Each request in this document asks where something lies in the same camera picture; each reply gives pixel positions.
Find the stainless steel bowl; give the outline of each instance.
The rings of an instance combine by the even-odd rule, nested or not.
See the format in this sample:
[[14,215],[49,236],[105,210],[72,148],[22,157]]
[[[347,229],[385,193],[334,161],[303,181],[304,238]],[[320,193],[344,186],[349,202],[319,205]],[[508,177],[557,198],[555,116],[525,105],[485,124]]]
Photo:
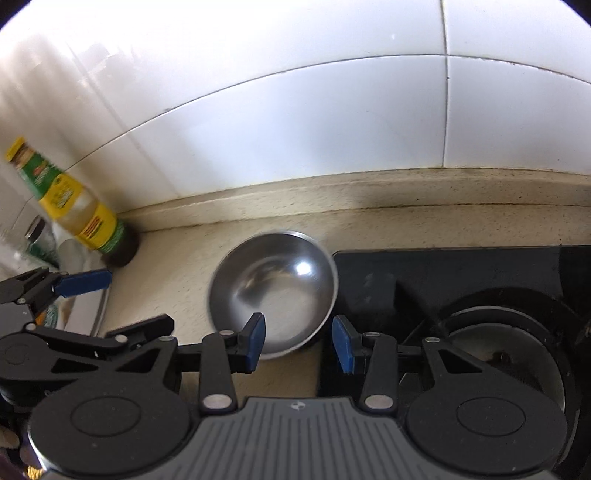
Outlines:
[[255,312],[265,315],[261,358],[285,355],[320,330],[335,303],[332,257],[303,233],[263,233],[238,245],[209,286],[209,317],[218,330],[241,330]]

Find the beige stone countertop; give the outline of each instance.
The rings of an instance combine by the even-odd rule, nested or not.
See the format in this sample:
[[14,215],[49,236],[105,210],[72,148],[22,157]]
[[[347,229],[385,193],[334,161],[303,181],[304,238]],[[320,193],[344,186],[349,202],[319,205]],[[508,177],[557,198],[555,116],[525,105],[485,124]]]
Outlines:
[[[116,272],[104,333],[161,313],[176,322],[180,344],[213,331],[207,287],[222,258],[256,233],[290,229],[310,235],[330,252],[349,249],[512,247],[591,244],[591,209],[577,206],[456,205],[345,210],[213,223],[143,234],[134,260]],[[259,363],[233,376],[239,397],[314,395],[320,345]],[[196,395],[196,376],[182,393]]]

